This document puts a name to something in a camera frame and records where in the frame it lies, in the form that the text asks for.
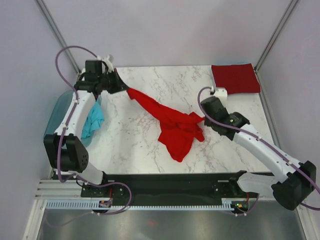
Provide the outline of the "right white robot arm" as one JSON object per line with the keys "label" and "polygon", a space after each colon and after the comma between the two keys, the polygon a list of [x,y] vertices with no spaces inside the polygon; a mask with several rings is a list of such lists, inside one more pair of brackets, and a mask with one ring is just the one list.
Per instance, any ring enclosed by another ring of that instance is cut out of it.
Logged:
{"label": "right white robot arm", "polygon": [[260,136],[257,129],[238,112],[228,113],[219,98],[210,96],[199,100],[200,110],[205,115],[204,124],[221,136],[248,150],[263,163],[271,175],[259,175],[239,171],[229,191],[235,197],[245,192],[273,197],[282,207],[293,211],[313,192],[319,191],[316,184],[316,166],[287,154],[273,143]]}

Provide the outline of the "bright red t shirt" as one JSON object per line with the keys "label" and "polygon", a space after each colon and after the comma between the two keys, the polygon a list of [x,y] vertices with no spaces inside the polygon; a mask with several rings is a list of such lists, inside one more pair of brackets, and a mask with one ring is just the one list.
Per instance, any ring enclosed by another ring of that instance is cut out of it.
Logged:
{"label": "bright red t shirt", "polygon": [[181,163],[190,152],[194,139],[205,140],[199,124],[205,119],[195,112],[182,113],[160,104],[148,95],[129,88],[127,94],[131,100],[137,101],[142,108],[159,121],[161,133],[158,141],[166,146],[171,158]]}

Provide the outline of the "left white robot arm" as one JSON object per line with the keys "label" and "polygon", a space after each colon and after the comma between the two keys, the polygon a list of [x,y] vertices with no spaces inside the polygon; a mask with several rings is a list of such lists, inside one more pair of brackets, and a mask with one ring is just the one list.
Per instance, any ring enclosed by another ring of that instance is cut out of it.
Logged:
{"label": "left white robot arm", "polygon": [[92,191],[99,197],[109,193],[110,185],[103,180],[103,171],[90,162],[81,136],[88,114],[97,101],[96,97],[103,91],[115,94],[128,88],[108,56],[86,60],[84,71],[71,87],[73,95],[63,120],[54,133],[46,134],[43,140],[49,163],[56,169],[62,183],[66,181],[62,173],[67,172],[71,178],[92,185]]}

